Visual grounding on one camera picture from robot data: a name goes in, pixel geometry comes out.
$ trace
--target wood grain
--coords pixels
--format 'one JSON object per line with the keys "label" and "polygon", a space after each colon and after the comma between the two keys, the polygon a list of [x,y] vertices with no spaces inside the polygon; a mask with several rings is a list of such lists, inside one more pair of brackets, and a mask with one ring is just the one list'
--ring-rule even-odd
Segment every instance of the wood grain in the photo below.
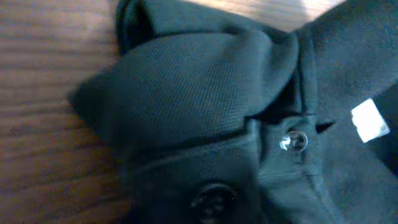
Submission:
{"label": "wood grain", "polygon": [[[342,0],[186,0],[290,31]],[[117,160],[68,104],[117,61],[118,0],[0,1],[0,223],[114,223]]]}

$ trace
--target fabric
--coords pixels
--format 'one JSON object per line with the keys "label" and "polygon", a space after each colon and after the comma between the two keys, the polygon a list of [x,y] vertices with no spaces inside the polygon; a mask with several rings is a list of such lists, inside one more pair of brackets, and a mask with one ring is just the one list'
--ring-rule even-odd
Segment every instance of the fabric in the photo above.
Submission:
{"label": "fabric", "polygon": [[[287,34],[187,2],[121,1],[122,57],[71,103],[117,149],[142,223],[197,223],[192,192],[212,181],[239,194],[220,223],[394,223],[397,179],[338,120],[396,82],[397,10],[348,1]],[[304,151],[279,147],[291,130]]]}
{"label": "fabric", "polygon": [[369,142],[370,149],[398,176],[398,83],[377,95],[374,102],[391,133]]}

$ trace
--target dark button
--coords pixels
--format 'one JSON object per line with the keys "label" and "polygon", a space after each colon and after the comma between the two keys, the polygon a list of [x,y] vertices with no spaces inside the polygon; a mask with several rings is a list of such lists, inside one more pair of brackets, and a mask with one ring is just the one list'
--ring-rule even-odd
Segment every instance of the dark button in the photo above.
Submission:
{"label": "dark button", "polygon": [[199,223],[217,223],[232,211],[237,199],[237,193],[228,185],[208,184],[198,191],[190,206]]}
{"label": "dark button", "polygon": [[289,131],[279,143],[286,151],[302,151],[308,146],[308,136],[302,131]]}

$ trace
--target tag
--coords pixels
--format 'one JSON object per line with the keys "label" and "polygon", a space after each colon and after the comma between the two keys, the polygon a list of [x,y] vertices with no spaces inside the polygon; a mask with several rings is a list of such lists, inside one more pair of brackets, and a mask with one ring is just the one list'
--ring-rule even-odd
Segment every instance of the tag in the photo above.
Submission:
{"label": "tag", "polygon": [[390,133],[390,128],[372,99],[368,99],[352,109],[351,114],[363,143]]}

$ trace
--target button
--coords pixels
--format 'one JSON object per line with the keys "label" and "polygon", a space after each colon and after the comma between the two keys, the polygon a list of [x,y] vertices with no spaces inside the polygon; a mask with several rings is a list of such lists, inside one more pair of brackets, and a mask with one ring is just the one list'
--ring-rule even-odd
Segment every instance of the button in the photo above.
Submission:
{"label": "button", "polygon": [[308,136],[302,131],[289,131],[279,143],[281,149],[300,152],[308,146]]}
{"label": "button", "polygon": [[237,193],[226,184],[208,184],[202,187],[191,202],[191,209],[200,224],[217,223],[232,211]]}

